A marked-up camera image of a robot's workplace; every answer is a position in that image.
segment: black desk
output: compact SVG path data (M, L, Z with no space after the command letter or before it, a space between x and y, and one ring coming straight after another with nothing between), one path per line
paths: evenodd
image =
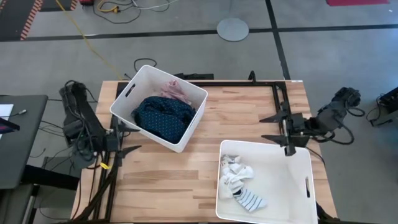
M46 95L0 96L0 104L14 105L11 114L27 110L25 114L9 118L21 129L3 134L0 139L0 189L14 189L20 183L77 189L79 179L76 177L26 164L47 100Z

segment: gray floor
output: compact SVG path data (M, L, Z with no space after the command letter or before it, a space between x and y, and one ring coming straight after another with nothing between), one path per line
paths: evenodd
M162 1L143 4L154 5ZM325 1L272 0L279 27L350 26L398 23L398 7L392 3L375 6L330 7ZM173 3L166 12L144 11L128 25L112 25L77 7L71 15L86 34L160 32L215 29L225 17L236 16L250 28L268 28L271 23L264 1L194 1ZM360 90L360 108L369 111L374 100L398 85L397 29L347 30L329 32L281 33L290 76L303 80L312 113L330 102L343 86ZM77 35L62 12L37 14L29 37ZM158 68L169 73L214 73L217 79L246 79L254 70L260 79L283 79L275 42L271 33L250 34L241 42L226 42L217 35L175 37L136 37L97 39L92 46L121 72L134 75L132 62L150 57ZM70 79L85 83L98 97L103 80L117 77L95 57L82 40L0 43L0 89L2 94L45 93L60 98L58 89ZM61 124L62 105L48 102L44 120ZM396 223L398 220L398 129L396 123L372 128L365 118L347 116L345 123L356 137L350 146L322 144L338 216L356 222ZM346 139L344 131L338 137ZM54 156L65 148L62 138L39 133L32 150L38 155ZM67 156L65 151L58 156ZM44 157L30 159L41 166ZM68 164L61 172L68 170ZM43 189L40 197L52 193ZM64 218L70 215L72 201L63 200L65 192L56 191L55 200L43 205L44 213ZM51 223L37 214L35 223Z

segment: pink cloth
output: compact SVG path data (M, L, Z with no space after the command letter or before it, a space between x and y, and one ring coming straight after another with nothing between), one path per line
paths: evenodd
M182 91L180 85L176 80L169 81L168 83L162 86L162 93L160 94L162 97L181 100L182 102L191 105L191 101L188 100L188 97L185 96Z

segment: black metal frame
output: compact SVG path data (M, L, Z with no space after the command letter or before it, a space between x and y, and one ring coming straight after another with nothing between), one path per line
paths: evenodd
M289 97L287 95L287 89L286 89L285 82L259 82L259 81L257 81L256 74L253 71L250 72L248 80L251 80L251 82L212 81L212 82L191 82L191 83L196 86L200 86L200 87L205 87L205 86L268 86L268 87L271 87L272 94L274 96L274 101L275 101L274 105L275 105L276 113L281 110L281 107L280 107L281 102L279 101L279 94L278 94L278 90L280 90L282 92L284 102L286 102L288 104L287 117L288 118L290 117L291 112L290 112L290 105L289 105ZM124 89L124 87L127 86L127 84L128 84L127 82L119 83L116 98L118 97L120 92ZM281 134L283 134L282 122L279 123L279 131ZM104 157L105 163L109 163L109 159L110 159L110 152L106 152L105 157ZM104 183L104 180L106 178L106 173L107 173L107 171L104 169L101 171L101 176L99 179L98 187L100 187ZM109 186L108 200L107 200L107 205L106 205L106 210L105 210L105 218L104 218L105 220L110 221L110 219L111 219L115 189L116 189L116 179L114 179ZM97 204L97 206L95 207L94 212L93 212L92 221L103 220L103 219L98 219L99 214L100 214L100 207L101 207L101 203Z

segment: yellow cable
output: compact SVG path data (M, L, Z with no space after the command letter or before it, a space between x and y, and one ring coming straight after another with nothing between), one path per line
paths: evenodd
M94 48L91 46L91 44L88 42L88 39L86 38L86 36L84 35L84 33L81 31L81 29L79 28L79 26L77 25L77 23L75 22L75 20L69 15L69 13L63 8L63 6L61 5L61 3L59 2L59 0L55 0L57 2L57 4L60 6L60 8L62 9L62 11L65 13L65 15L68 17L68 19L75 25L76 29L79 31L79 33L81 34L81 36L83 37L83 39L85 40L87 47L94 53L96 54L109 68L111 68L116 75L118 76L118 78L120 80L123 79L122 75L120 74L120 72L118 72L118 70L112 65L110 64L105 58L103 58L96 50L94 50Z
M118 13L118 7L117 6L114 6L112 9L100 9L100 6L102 5L102 2L103 2L104 0L101 0L99 3L98 3L98 5L97 5L97 9L100 11L100 12L115 12L115 13Z

